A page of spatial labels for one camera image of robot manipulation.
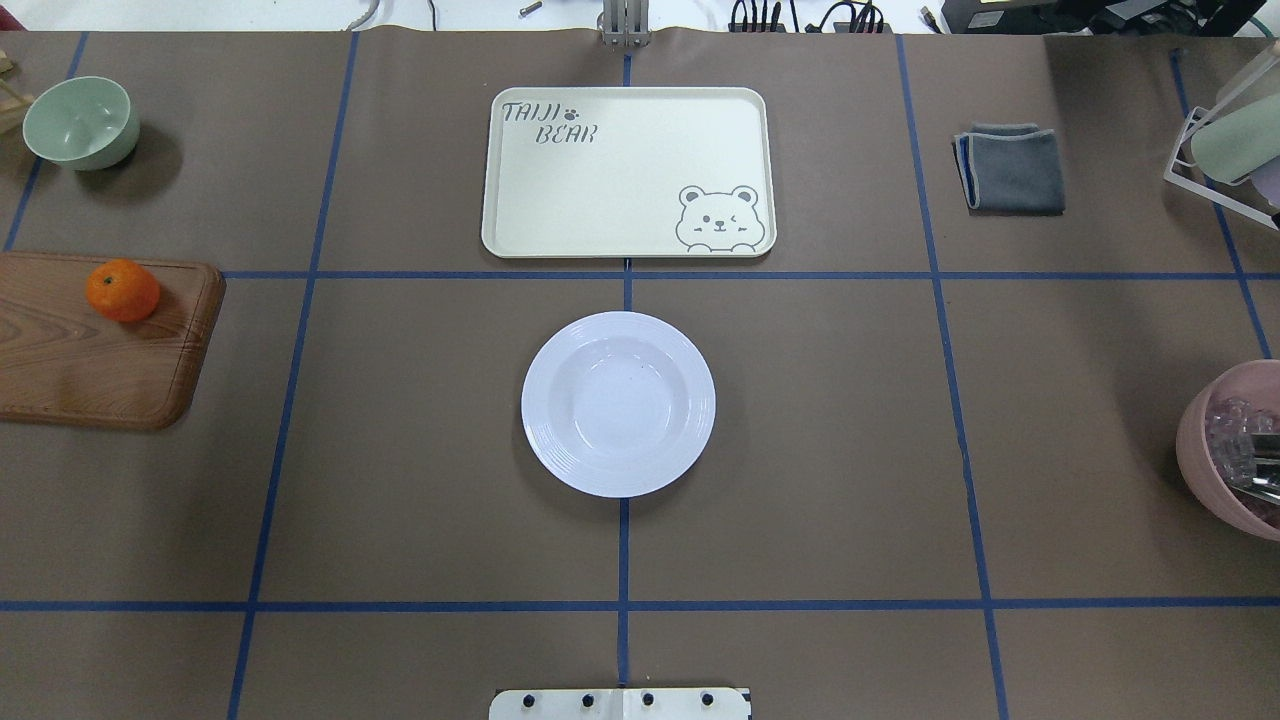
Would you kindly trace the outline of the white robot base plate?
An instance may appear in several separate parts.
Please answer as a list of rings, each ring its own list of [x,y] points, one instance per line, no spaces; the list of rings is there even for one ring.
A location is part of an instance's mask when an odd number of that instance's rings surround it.
[[[489,719],[751,719],[750,691],[732,687],[509,689]]]

